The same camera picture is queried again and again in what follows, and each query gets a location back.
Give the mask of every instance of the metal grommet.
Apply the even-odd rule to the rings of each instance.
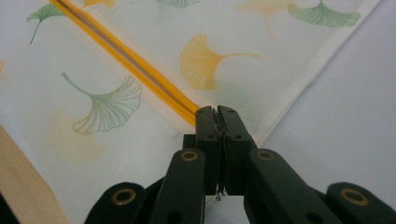
[[[194,151],[186,151],[181,154],[183,161],[195,161],[198,158],[198,154]]]
[[[115,205],[122,206],[133,201],[135,197],[136,192],[133,189],[119,189],[111,196],[111,202]]]
[[[262,161],[272,161],[275,156],[269,151],[259,150],[257,152],[257,157]]]
[[[341,195],[350,203],[359,206],[366,206],[367,204],[369,204],[369,200],[367,199],[367,197],[355,189],[342,189]]]

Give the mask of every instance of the yellow zipper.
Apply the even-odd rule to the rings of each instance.
[[[164,77],[137,53],[128,48],[90,14],[75,7],[68,0],[49,0],[83,31],[124,65],[160,99],[173,108],[190,125],[195,126],[195,111],[199,106],[185,96],[175,85]]]

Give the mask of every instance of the screw hole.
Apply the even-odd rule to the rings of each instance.
[[[310,222],[315,223],[315,224],[323,223],[323,219],[321,218],[321,216],[316,213],[307,213],[306,218]]]
[[[268,151],[260,150],[257,152],[257,157],[262,161],[272,161],[274,159],[274,154]]]
[[[133,189],[119,189],[111,197],[111,202],[115,205],[122,206],[130,203],[136,197]]]
[[[194,151],[186,151],[181,154],[183,161],[195,161],[198,158],[198,154]]]
[[[168,223],[177,224],[183,220],[183,216],[178,212],[169,213],[168,217],[166,218]]]
[[[364,196],[364,194],[354,189],[342,189],[341,195],[344,197],[344,199],[346,199],[350,203],[359,206],[366,206],[367,204],[369,204],[369,200],[367,199],[367,197]]]

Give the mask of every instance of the yellow ginkgo leaf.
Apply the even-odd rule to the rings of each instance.
[[[215,72],[224,58],[238,55],[260,57],[260,55],[246,53],[218,55],[207,46],[206,40],[206,35],[195,36],[180,55],[181,75],[195,89],[214,90],[218,87]]]
[[[85,163],[103,155],[105,148],[93,135],[79,134],[70,128],[76,121],[62,111],[56,111],[50,119],[46,145],[51,153],[63,161]]]
[[[288,5],[294,0],[246,0],[236,7],[238,11],[248,11],[264,16],[265,26],[270,36],[275,38],[275,34],[268,22],[268,18],[280,11],[288,10]]]
[[[98,3],[103,3],[107,7],[113,7],[116,0],[84,0],[84,7],[95,5]]]

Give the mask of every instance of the black plastic part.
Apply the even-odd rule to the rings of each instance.
[[[152,209],[154,208],[155,201],[157,200],[158,192],[163,184],[163,178],[159,179],[154,184],[150,185],[145,190],[146,198],[140,208],[140,212],[135,220],[135,223],[144,224],[149,222]]]
[[[205,205],[205,154],[195,148],[175,153],[149,222],[201,224]]]
[[[11,209],[8,207],[6,200],[0,194],[0,223],[5,224],[18,224],[18,220],[15,218]]]
[[[373,193],[360,186],[337,183],[329,186],[327,202],[345,223],[396,223],[396,213]]]
[[[342,223],[276,152],[251,150],[247,167],[274,223]]]
[[[220,146],[216,123],[211,106],[203,107],[195,112],[196,148],[206,155],[205,192],[207,195],[216,194],[220,182]]]
[[[196,148],[195,134],[184,134],[183,148]]]
[[[218,112],[229,138],[225,148],[225,188],[229,195],[244,195],[248,181],[245,160],[250,150],[257,146],[235,110],[220,105]]]
[[[248,182],[247,184],[244,208],[250,224],[274,223],[270,211],[265,206],[252,182]]]
[[[120,183],[108,189],[92,208],[87,224],[136,223],[145,190],[133,183]]]

